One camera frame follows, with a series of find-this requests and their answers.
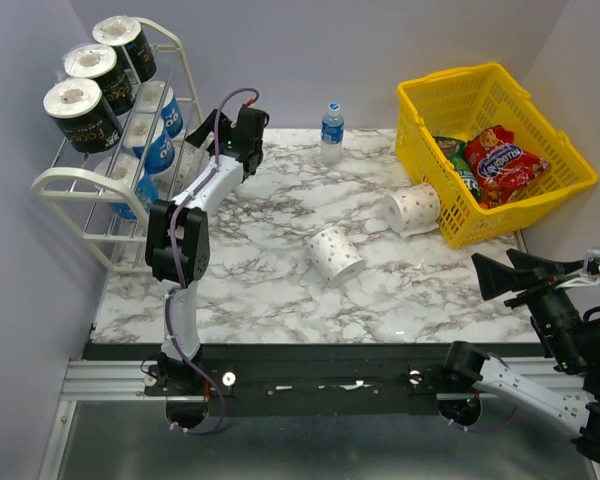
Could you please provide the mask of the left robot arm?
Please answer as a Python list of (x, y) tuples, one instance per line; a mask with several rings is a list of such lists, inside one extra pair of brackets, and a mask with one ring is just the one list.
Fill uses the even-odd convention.
[(189, 395), (204, 384), (200, 368), (192, 363), (201, 347), (197, 293), (211, 257), (209, 216), (256, 173), (263, 160), (263, 134), (269, 119), (268, 113), (248, 104), (240, 108), (236, 120), (213, 110), (184, 138), (199, 149), (208, 136), (213, 137), (207, 166), (180, 194), (151, 206), (145, 261), (168, 293), (164, 340), (157, 364), (146, 374), (149, 395)]

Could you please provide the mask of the floral roll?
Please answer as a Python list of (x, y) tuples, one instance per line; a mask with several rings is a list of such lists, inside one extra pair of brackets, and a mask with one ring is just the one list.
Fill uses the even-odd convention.
[(199, 176), (208, 160), (208, 152), (205, 149), (198, 149), (186, 143), (177, 145), (171, 166), (152, 176), (158, 198), (168, 200), (182, 192)]
[(366, 267), (366, 260), (340, 226), (315, 234), (308, 241), (306, 250), (311, 263), (330, 288), (352, 280)]
[(389, 228), (405, 237), (438, 228), (441, 204), (435, 189), (427, 183), (385, 195), (382, 207)]

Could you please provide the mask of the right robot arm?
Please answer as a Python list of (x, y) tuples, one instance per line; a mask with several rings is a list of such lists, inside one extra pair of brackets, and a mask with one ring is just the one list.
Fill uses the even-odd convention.
[(581, 260), (559, 262), (510, 249), (509, 262), (476, 253), (481, 296), (505, 295), (525, 307), (544, 351), (542, 359), (499, 359), (455, 341), (440, 367), (449, 390), (488, 393), (552, 422), (578, 453), (600, 464), (600, 306), (579, 313), (568, 292), (600, 285), (600, 247)]

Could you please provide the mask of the blue sea monsters roll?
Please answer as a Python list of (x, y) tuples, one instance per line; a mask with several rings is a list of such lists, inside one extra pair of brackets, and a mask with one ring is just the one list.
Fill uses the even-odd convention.
[(146, 82), (137, 96), (137, 110), (141, 113), (157, 113), (163, 119), (165, 129), (171, 138), (183, 129), (183, 116), (173, 89), (162, 81)]

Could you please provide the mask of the black roll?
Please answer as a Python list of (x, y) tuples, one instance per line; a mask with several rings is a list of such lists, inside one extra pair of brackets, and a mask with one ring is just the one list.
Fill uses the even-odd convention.
[(135, 17), (118, 15), (97, 23), (92, 29), (93, 38), (114, 48), (119, 59), (137, 80), (145, 83), (157, 72), (152, 48), (140, 21)]
[(64, 55), (63, 66), (70, 77), (94, 80), (116, 116), (133, 108), (133, 87), (113, 47), (103, 44), (77, 46)]
[(43, 107), (79, 153), (102, 153), (120, 141), (122, 127), (94, 80), (68, 78), (57, 83), (45, 94)]

